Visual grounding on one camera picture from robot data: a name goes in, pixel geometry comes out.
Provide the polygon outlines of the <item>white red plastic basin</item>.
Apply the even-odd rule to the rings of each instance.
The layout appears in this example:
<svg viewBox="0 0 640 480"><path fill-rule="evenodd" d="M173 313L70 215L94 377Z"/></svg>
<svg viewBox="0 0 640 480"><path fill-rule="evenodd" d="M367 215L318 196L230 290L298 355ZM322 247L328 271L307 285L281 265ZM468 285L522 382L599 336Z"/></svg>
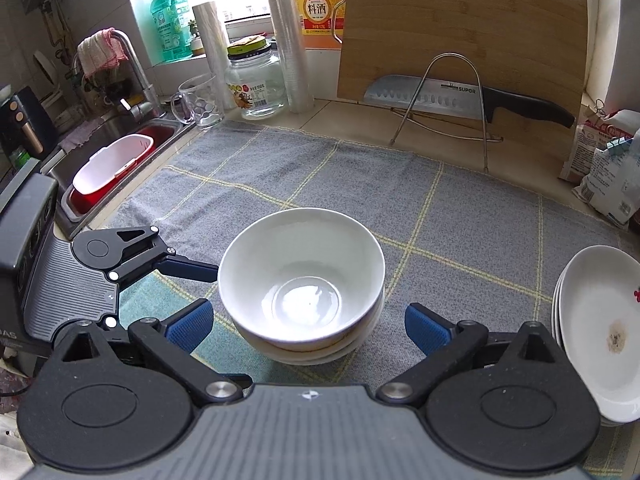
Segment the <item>white red plastic basin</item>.
<svg viewBox="0 0 640 480"><path fill-rule="evenodd" d="M70 204L80 214L88 214L173 133L167 126L146 126L94 152L73 177Z"/></svg>

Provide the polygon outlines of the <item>metal faucet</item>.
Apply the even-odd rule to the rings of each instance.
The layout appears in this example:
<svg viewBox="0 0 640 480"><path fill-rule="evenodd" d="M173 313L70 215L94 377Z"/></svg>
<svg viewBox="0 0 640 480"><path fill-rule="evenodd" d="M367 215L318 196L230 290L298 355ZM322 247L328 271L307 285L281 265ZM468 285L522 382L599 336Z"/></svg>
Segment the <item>metal faucet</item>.
<svg viewBox="0 0 640 480"><path fill-rule="evenodd" d="M137 122L163 116L160 97L149 77L146 76L131 40L126 32L114 29L113 36L122 44L128 60L121 62L117 68L101 70L91 77L86 77L76 49L72 64L73 73L79 74L84 84L90 84L96 92L99 92L106 99L107 104L114 106L120 104L134 116Z"/></svg>

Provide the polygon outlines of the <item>white plate stack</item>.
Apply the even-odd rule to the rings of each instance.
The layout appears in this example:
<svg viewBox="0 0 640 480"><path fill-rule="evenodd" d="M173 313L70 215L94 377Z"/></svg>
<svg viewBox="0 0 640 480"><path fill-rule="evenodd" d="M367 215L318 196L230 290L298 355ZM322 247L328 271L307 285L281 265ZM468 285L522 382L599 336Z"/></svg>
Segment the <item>white plate stack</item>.
<svg viewBox="0 0 640 480"><path fill-rule="evenodd" d="M613 246L582 249L556 282L551 322L605 426L638 422L638 261Z"/></svg>

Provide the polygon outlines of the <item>glass mug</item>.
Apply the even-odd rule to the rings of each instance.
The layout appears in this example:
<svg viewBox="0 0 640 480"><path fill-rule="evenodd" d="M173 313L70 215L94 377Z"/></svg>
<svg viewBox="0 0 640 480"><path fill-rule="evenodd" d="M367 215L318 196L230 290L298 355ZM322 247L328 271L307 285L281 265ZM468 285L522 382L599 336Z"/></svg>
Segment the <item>glass mug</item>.
<svg viewBox="0 0 640 480"><path fill-rule="evenodd" d="M170 98L171 113L183 125L208 129L224 120L224 108L213 74L192 77L179 84Z"/></svg>

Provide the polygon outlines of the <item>grey checked cloth mat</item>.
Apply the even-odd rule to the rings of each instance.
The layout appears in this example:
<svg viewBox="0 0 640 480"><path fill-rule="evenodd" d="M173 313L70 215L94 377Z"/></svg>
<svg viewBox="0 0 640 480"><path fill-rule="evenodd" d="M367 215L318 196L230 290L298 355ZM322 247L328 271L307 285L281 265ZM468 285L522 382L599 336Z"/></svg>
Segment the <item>grey checked cloth mat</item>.
<svg viewBox="0 0 640 480"><path fill-rule="evenodd" d="M239 122L199 134L126 198L108 225L152 224L180 255L216 263L242 229L295 207L342 212L376 236L386 261L378 325L344 358L292 366L251 347L218 309L196 350L215 370L258 382L377 387L421 359L405 333L410 302L513 332L528 320L549 322L556 280L582 248L638 250L628 233L590 214L479 172Z"/></svg>

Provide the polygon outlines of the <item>pink white rag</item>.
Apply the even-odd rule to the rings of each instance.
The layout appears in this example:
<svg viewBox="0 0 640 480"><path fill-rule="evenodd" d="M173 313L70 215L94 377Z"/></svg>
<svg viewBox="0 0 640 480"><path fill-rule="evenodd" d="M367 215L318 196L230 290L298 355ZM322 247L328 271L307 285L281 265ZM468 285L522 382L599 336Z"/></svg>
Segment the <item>pink white rag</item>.
<svg viewBox="0 0 640 480"><path fill-rule="evenodd" d="M114 31L113 27L101 29L82 40L77 47L79 62L86 77L101 70L117 68L121 62L128 60L122 44L113 36Z"/></svg>

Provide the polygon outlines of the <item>glass jar green lid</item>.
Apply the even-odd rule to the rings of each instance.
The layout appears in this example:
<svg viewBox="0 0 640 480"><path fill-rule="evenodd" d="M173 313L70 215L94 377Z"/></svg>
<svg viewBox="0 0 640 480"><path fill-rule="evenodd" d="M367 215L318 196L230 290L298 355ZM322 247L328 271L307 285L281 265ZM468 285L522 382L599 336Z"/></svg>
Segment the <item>glass jar green lid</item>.
<svg viewBox="0 0 640 480"><path fill-rule="evenodd" d="M245 120L277 115L288 104L280 58L271 41L253 35L227 48L226 84L234 104Z"/></svg>

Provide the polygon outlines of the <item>green detergent bottle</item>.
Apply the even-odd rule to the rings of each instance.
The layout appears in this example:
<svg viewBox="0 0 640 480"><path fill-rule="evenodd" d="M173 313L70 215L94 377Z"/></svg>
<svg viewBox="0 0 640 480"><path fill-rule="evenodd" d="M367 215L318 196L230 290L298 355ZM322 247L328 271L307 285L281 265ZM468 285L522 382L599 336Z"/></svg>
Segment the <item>green detergent bottle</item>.
<svg viewBox="0 0 640 480"><path fill-rule="evenodd" d="M163 61L172 62L191 56L189 22L192 8L188 0L152 0L150 11Z"/></svg>

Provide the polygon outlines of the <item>white food bag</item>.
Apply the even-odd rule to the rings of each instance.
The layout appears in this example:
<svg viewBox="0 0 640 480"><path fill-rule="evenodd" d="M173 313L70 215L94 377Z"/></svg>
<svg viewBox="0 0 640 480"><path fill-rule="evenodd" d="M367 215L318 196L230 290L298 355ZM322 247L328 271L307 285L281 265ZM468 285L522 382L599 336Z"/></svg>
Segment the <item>white food bag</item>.
<svg viewBox="0 0 640 480"><path fill-rule="evenodd" d="M594 151L590 171L574 188L574 195L619 228L639 210L639 140L617 138Z"/></svg>

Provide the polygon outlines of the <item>short plastic wrap roll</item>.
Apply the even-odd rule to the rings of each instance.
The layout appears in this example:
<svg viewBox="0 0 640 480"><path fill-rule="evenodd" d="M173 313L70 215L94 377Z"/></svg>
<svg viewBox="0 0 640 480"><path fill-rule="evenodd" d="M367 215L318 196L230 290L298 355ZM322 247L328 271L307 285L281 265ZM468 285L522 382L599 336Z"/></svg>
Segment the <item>short plastic wrap roll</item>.
<svg viewBox="0 0 640 480"><path fill-rule="evenodd" d="M229 36L226 23L220 18L213 1L194 6L193 13L209 70L215 76L222 106L224 110L235 110L236 105L226 81L226 70L229 67Z"/></svg>

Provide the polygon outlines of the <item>bamboo cutting board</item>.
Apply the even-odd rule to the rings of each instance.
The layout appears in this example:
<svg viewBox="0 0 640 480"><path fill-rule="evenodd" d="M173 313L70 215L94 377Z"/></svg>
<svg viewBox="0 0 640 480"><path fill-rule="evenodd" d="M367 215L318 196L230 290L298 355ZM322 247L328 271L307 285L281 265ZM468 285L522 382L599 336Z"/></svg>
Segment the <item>bamboo cutting board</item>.
<svg viewBox="0 0 640 480"><path fill-rule="evenodd" d="M346 0L337 95L359 101L385 75L480 82L577 115L587 0Z"/></svg>

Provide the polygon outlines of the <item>tall plastic wrap roll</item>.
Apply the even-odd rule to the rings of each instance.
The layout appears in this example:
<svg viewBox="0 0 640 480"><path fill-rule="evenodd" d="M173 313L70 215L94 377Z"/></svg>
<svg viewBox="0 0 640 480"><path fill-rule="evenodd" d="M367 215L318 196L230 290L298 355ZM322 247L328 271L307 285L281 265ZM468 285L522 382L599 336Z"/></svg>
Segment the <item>tall plastic wrap roll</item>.
<svg viewBox="0 0 640 480"><path fill-rule="evenodd" d="M310 112L314 96L310 90L306 50L300 31L295 0L268 0L274 36L283 70L288 107L295 114Z"/></svg>

